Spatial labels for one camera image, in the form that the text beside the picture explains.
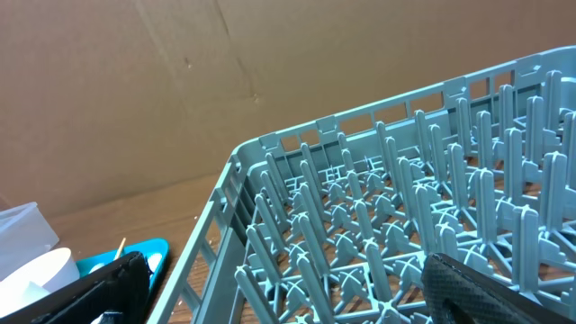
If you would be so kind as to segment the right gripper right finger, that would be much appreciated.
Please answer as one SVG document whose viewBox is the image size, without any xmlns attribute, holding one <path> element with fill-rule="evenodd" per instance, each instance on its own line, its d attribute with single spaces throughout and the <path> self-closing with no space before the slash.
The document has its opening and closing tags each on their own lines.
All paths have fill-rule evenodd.
<svg viewBox="0 0 576 324">
<path fill-rule="evenodd" d="M 446 254 L 427 256 L 421 281 L 435 324 L 572 322 Z"/>
</svg>

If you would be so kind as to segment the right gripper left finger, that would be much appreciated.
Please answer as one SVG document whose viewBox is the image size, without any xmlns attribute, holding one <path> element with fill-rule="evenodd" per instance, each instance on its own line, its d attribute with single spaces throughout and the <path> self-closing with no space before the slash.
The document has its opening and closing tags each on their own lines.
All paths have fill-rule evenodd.
<svg viewBox="0 0 576 324">
<path fill-rule="evenodd" d="M 130 252 L 95 272 L 2 318 L 3 323 L 141 323 L 151 271 L 144 255 Z"/>
</svg>

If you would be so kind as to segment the grey dishwasher rack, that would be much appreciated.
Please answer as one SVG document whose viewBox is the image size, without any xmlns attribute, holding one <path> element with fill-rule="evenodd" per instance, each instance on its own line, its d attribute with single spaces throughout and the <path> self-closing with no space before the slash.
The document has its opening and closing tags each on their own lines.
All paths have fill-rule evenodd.
<svg viewBox="0 0 576 324">
<path fill-rule="evenodd" d="M 429 323 L 431 253 L 574 317 L 574 47 L 239 145 L 149 319 Z"/>
</svg>

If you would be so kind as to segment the white plastic fork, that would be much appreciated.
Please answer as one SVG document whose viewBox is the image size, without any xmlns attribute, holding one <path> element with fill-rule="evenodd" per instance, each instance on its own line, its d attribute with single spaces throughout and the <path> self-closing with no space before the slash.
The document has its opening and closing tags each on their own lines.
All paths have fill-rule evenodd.
<svg viewBox="0 0 576 324">
<path fill-rule="evenodd" d="M 161 253 L 153 253 L 148 256 L 148 268 L 152 274 L 156 273 L 161 267 L 163 261 L 163 255 Z"/>
</svg>

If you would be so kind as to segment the wooden skewer stick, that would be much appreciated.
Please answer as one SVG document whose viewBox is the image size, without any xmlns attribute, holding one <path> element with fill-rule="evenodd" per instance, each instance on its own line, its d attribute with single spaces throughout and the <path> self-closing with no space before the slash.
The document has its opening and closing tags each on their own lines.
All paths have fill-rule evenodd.
<svg viewBox="0 0 576 324">
<path fill-rule="evenodd" d="M 126 238 L 124 237 L 124 238 L 122 238 L 121 244 L 118 246 L 118 248 L 117 248 L 117 250 L 116 250 L 116 253 L 115 253 L 115 255 L 114 255 L 113 260 L 117 260 L 117 259 L 119 259 L 119 258 L 121 257 L 122 251 L 123 251 L 123 249 L 124 249 L 125 242 L 126 242 Z"/>
</svg>

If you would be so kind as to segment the teal serving tray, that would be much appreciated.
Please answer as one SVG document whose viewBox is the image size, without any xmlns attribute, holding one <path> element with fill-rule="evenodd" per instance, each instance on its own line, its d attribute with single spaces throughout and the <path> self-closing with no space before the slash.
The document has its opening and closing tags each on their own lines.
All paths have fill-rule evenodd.
<svg viewBox="0 0 576 324">
<path fill-rule="evenodd" d="M 145 316 L 159 286 L 169 245 L 163 238 L 145 240 L 125 246 L 121 257 L 113 260 L 116 250 L 76 262 L 83 291 L 74 298 L 73 310 L 86 315 L 116 312 L 124 320 L 134 321 Z M 161 267 L 154 274 L 147 262 L 153 253 L 163 255 Z"/>
</svg>

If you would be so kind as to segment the white paper cup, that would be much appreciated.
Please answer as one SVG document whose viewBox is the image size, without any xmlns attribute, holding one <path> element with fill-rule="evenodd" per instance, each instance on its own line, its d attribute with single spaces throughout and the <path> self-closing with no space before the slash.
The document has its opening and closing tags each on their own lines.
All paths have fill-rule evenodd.
<svg viewBox="0 0 576 324">
<path fill-rule="evenodd" d="M 1 282 L 1 317 L 54 293 L 79 277 L 76 261 L 67 247 L 34 258 Z"/>
</svg>

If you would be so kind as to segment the clear plastic bin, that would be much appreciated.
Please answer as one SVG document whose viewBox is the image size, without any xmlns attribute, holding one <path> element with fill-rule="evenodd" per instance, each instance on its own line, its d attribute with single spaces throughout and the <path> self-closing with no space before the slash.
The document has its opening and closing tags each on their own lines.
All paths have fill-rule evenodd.
<svg viewBox="0 0 576 324">
<path fill-rule="evenodd" d="M 59 242 L 36 202 L 1 211 L 0 239 L 1 280 Z"/>
</svg>

